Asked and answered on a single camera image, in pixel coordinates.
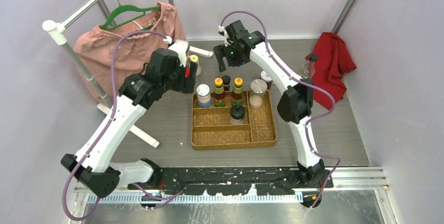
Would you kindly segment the pale yellow lid jar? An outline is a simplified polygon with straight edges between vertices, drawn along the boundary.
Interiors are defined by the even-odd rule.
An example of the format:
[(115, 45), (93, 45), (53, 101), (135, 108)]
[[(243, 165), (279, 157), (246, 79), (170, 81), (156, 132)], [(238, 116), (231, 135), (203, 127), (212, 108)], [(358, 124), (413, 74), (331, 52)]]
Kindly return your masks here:
[(202, 73), (202, 68), (201, 68), (201, 66), (200, 66), (198, 56), (195, 55), (195, 54), (192, 54), (192, 55), (189, 56), (189, 60), (190, 60), (191, 62), (194, 62), (194, 63), (197, 64), (196, 76), (200, 76), (201, 73)]

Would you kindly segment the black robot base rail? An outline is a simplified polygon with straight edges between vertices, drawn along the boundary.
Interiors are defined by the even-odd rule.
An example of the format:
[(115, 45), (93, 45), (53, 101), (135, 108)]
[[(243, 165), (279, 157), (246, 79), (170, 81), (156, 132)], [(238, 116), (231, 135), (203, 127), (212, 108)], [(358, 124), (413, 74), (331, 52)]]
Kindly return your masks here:
[(329, 170), (315, 178), (296, 167), (162, 167), (155, 170), (153, 177), (144, 183), (129, 184), (129, 189), (154, 190), (158, 193), (200, 196), (245, 196), (253, 188), (258, 196), (291, 195), (296, 189), (314, 190), (303, 195), (303, 206), (318, 206), (322, 200), (320, 190), (333, 188)]

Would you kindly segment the yellow cap sauce bottle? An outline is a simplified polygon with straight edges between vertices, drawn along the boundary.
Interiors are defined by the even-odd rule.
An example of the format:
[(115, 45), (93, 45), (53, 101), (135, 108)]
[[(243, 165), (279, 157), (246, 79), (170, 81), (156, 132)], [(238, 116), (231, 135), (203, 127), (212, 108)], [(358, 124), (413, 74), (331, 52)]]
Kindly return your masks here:
[(237, 77), (234, 79), (234, 85), (231, 92), (231, 104), (232, 105), (243, 105), (244, 95), (243, 95), (243, 79)]
[(218, 77), (214, 80), (214, 95), (213, 95), (213, 103), (215, 107), (225, 107), (225, 90), (223, 86), (222, 78)]

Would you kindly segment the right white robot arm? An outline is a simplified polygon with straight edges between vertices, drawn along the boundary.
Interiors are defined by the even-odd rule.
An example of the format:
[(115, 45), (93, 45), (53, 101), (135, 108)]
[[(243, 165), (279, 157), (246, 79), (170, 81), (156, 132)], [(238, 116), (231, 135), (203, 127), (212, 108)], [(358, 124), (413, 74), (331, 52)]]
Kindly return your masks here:
[(277, 112), (288, 123), (296, 144), (298, 179), (306, 187), (314, 186), (325, 165), (317, 153), (310, 123), (314, 95), (312, 81), (304, 80), (292, 71), (261, 32), (249, 32), (240, 20), (226, 27), (218, 26), (218, 33), (224, 37), (224, 43), (215, 46), (213, 51), (221, 72), (227, 66), (236, 67), (252, 61), (275, 83), (281, 94)]

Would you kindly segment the small black cap bottle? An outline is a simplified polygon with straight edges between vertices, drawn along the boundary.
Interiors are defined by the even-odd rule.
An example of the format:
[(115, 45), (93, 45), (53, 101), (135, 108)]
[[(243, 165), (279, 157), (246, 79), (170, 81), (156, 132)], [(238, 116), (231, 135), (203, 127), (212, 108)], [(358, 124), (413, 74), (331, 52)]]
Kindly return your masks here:
[(222, 81), (223, 81), (223, 88), (224, 91), (230, 91), (230, 83), (231, 83), (231, 77), (229, 75), (224, 75), (222, 76)]

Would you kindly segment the black lid spice grinder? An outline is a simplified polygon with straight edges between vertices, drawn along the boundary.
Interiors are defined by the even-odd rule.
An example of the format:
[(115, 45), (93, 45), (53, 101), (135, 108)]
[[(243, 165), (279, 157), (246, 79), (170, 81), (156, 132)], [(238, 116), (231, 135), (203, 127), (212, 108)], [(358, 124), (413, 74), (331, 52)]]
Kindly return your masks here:
[(233, 105), (230, 109), (230, 124), (240, 125), (245, 122), (246, 110), (242, 105)]

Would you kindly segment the white lid sauce jar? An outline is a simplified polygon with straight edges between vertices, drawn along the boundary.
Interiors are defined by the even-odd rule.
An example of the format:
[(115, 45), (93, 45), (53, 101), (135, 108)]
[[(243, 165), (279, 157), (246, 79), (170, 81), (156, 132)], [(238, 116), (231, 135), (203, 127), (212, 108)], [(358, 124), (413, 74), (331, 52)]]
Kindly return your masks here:
[(262, 70), (261, 73), (260, 73), (260, 79), (263, 80), (266, 83), (267, 90), (270, 90), (271, 86), (273, 84), (273, 81), (270, 78), (270, 76), (264, 70)]

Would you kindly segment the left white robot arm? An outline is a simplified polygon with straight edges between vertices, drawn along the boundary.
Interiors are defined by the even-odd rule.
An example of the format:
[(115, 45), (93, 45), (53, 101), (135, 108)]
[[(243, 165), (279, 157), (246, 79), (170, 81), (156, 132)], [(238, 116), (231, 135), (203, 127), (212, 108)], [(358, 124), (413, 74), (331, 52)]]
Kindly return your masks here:
[(113, 163), (111, 158), (130, 128), (165, 92), (193, 92), (197, 63), (187, 62), (189, 50), (184, 40), (154, 50), (142, 71), (124, 80), (114, 105), (89, 141), (76, 154), (62, 158), (61, 164), (98, 198), (133, 183), (148, 189), (159, 186), (161, 169), (149, 159)]

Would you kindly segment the clear vinegar bottle red label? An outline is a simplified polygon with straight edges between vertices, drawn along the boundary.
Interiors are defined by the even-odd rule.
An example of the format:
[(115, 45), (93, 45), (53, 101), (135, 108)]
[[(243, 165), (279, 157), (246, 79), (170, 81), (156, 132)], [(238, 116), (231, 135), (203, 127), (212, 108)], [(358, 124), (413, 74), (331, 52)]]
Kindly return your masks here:
[(298, 75), (303, 79), (311, 79), (315, 74), (315, 63), (317, 59), (317, 54), (310, 54), (307, 61), (299, 67)]

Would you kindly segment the silver lid pepper jar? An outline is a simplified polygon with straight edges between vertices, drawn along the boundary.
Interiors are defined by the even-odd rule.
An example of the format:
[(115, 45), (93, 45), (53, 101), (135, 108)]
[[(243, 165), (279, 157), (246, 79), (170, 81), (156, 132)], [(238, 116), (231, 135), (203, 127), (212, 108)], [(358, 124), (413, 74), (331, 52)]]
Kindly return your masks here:
[(212, 97), (208, 85), (200, 84), (196, 88), (196, 95), (200, 108), (208, 108), (212, 105)]

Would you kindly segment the red cloth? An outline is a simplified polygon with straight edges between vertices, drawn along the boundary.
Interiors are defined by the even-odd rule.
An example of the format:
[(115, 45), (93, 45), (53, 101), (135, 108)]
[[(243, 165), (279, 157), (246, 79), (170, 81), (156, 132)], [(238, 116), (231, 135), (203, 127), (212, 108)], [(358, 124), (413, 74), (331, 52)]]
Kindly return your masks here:
[(345, 42), (332, 32), (323, 32), (320, 35), (313, 53), (318, 56), (312, 77), (314, 85), (327, 91), (337, 103), (347, 91), (343, 82), (344, 75), (354, 71), (357, 66)]

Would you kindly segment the woven divided tray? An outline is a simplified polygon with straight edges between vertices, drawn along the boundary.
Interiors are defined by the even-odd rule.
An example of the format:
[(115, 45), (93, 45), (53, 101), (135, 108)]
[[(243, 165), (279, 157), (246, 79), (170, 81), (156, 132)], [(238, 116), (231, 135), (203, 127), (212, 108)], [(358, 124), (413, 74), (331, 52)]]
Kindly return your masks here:
[(230, 123), (230, 107), (201, 108), (192, 98), (191, 145), (194, 150), (265, 148), (276, 144), (277, 135), (270, 92), (261, 108), (250, 106), (249, 90), (244, 91), (246, 113), (241, 124)]

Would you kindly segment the red lid sauce jar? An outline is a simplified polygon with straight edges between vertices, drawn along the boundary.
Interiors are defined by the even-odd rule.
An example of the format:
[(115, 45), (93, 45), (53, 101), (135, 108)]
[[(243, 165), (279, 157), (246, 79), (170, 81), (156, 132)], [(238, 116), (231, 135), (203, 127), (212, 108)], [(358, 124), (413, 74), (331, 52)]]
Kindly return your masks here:
[(190, 77), (190, 68), (186, 68), (185, 77)]

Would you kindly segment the silver lid tall glass jar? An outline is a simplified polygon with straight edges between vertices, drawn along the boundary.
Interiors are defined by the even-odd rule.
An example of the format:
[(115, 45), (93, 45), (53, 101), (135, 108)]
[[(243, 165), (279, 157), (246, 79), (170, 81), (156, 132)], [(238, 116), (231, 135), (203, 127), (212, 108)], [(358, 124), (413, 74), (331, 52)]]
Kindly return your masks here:
[(267, 84), (262, 79), (255, 79), (250, 84), (249, 104), (252, 109), (260, 109), (263, 105)]

